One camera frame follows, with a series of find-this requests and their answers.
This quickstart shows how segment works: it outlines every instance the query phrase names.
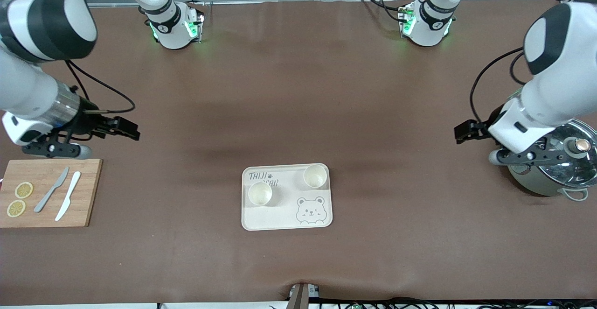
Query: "brown tablecloth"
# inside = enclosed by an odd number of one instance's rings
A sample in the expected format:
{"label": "brown tablecloth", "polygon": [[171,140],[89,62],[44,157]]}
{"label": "brown tablecloth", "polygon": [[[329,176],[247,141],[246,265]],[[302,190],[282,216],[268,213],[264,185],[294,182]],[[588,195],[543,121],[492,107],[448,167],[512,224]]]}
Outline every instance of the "brown tablecloth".
{"label": "brown tablecloth", "polygon": [[[553,4],[463,1],[432,48],[371,3],[206,7],[203,43],[179,51],[134,8],[94,9],[78,63],[137,101],[141,141],[88,143],[104,160],[88,228],[1,231],[0,303],[279,300],[299,281],[328,298],[597,298],[597,196],[533,196],[489,164],[492,141],[452,135],[480,69]],[[480,82],[482,116],[516,90],[508,64]],[[4,133],[0,151],[0,169],[26,158]],[[245,231],[243,169],[310,162],[330,167],[333,223]]]}

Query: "cutting board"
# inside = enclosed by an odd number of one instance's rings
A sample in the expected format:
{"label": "cutting board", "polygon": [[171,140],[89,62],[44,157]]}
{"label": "cutting board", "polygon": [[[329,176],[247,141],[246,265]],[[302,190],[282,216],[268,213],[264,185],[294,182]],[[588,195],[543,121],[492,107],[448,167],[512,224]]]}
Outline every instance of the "cutting board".
{"label": "cutting board", "polygon": [[[37,203],[56,183],[65,167],[69,167],[69,173],[62,186],[54,191],[41,212],[34,212]],[[101,169],[102,160],[99,159],[12,160],[8,162],[0,190],[0,228],[87,226]],[[70,207],[62,219],[55,221],[75,171],[81,172],[81,178],[70,196]],[[25,212],[18,217],[11,218],[7,215],[8,205],[18,199],[14,195],[14,190],[22,182],[32,183],[34,191],[31,196],[23,199],[27,204]]]}

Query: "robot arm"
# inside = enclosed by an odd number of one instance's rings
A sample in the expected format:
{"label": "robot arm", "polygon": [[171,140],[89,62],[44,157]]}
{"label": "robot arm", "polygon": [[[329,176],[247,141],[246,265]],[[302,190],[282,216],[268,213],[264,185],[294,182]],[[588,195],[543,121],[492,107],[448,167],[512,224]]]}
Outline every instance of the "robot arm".
{"label": "robot arm", "polygon": [[173,0],[135,0],[149,18],[153,36],[168,49],[181,49],[201,41],[203,13]]}
{"label": "robot arm", "polygon": [[[542,152],[539,139],[576,116],[597,111],[597,8],[579,2],[552,7],[525,35],[524,54],[533,79],[480,128],[469,120],[454,129],[458,143],[493,137],[503,146],[490,155],[494,164],[542,161],[510,155],[526,155],[531,148]],[[489,135],[479,135],[483,129]],[[544,164],[565,162],[567,155],[561,153],[543,152],[541,158],[546,156]]]}
{"label": "robot arm", "polygon": [[[73,134],[126,135],[137,126],[120,117],[88,114],[92,102],[43,73],[39,63],[87,56],[97,39],[85,0],[15,0],[0,8],[0,110],[8,136],[28,154],[87,158]],[[66,133],[64,142],[60,132]]]}
{"label": "robot arm", "polygon": [[452,15],[460,0],[416,0],[407,5],[399,18],[403,36],[414,43],[431,47],[448,34]]}

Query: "pot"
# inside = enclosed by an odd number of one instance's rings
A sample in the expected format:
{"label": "pot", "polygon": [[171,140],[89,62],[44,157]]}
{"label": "pot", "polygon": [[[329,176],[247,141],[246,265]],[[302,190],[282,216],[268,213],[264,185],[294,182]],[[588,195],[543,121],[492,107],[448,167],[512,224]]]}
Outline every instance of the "pot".
{"label": "pot", "polygon": [[[573,119],[549,135],[546,149],[567,152],[569,162],[555,166],[508,166],[508,170],[518,183],[536,194],[586,200],[587,188],[597,184],[597,133],[588,124]],[[574,192],[580,193],[580,198],[571,196]]]}

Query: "white knife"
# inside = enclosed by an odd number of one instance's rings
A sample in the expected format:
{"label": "white knife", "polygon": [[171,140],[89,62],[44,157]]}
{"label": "white knife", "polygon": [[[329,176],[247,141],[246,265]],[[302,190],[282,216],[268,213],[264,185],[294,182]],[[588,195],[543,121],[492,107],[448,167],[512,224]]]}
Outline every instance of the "white knife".
{"label": "white knife", "polygon": [[66,197],[64,197],[64,202],[62,202],[60,211],[58,211],[58,215],[56,216],[56,219],[54,219],[55,221],[60,220],[60,218],[62,218],[62,216],[64,216],[64,214],[66,213],[66,210],[69,209],[70,195],[72,195],[73,190],[75,189],[75,186],[76,186],[77,182],[79,181],[80,177],[81,177],[81,172],[75,171],[75,173],[73,174],[73,178],[70,180],[69,190],[66,192]]}
{"label": "white knife", "polygon": [[66,175],[68,175],[68,173],[69,173],[69,167],[64,168],[64,171],[62,171],[62,173],[60,174],[60,177],[58,177],[58,179],[56,180],[56,183],[54,183],[52,188],[50,188],[50,190],[47,192],[47,194],[45,194],[45,196],[43,196],[42,200],[39,201],[39,203],[35,206],[34,212],[38,213],[38,212],[42,211],[43,207],[45,206],[45,203],[48,202],[49,197],[52,196],[52,194],[54,193],[54,190],[59,188],[62,185],[62,183],[64,183],[64,180],[66,179]]}

